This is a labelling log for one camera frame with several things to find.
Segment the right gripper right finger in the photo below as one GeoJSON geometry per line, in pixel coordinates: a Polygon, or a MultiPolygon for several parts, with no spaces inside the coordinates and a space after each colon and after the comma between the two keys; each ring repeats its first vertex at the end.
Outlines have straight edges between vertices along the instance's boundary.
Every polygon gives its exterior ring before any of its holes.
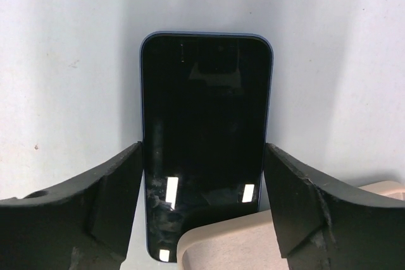
{"type": "Polygon", "coordinates": [[[289,269],[404,269],[404,201],[348,185],[273,144],[264,175],[289,269]]]}

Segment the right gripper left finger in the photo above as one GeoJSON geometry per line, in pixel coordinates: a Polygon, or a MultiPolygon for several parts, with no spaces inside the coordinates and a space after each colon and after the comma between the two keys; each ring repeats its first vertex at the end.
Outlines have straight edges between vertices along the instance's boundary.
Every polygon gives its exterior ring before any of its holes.
{"type": "Polygon", "coordinates": [[[1,201],[2,269],[119,269],[142,179],[142,144],[19,199],[1,201]]]}

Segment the beige phone case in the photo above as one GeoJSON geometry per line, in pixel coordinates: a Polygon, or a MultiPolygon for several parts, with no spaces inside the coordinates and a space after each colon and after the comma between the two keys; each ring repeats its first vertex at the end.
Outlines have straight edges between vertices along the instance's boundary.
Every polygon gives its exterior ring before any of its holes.
{"type": "Polygon", "coordinates": [[[289,269],[271,210],[188,231],[177,249],[180,269],[289,269]]]}

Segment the black phone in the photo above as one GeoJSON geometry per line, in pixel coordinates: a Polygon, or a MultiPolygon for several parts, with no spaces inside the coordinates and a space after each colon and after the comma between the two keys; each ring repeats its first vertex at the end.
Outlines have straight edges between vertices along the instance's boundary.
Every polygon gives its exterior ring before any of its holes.
{"type": "Polygon", "coordinates": [[[259,209],[273,52],[258,35],[158,32],[140,49],[146,248],[259,209]]]}

